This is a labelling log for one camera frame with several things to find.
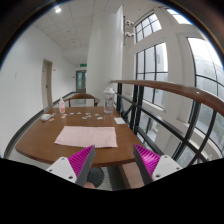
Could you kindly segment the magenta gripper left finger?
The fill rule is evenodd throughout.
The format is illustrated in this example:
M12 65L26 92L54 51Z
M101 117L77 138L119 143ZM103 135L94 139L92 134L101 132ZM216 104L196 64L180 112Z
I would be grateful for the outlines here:
M47 169L47 172L83 187L87 182L95 155L95 146L91 145L69 158L60 157Z

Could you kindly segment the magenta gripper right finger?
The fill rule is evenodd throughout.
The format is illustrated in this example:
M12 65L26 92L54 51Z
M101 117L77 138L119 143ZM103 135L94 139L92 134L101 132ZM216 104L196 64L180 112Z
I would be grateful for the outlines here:
M137 144L133 154L145 185L182 169L170 156L160 156Z

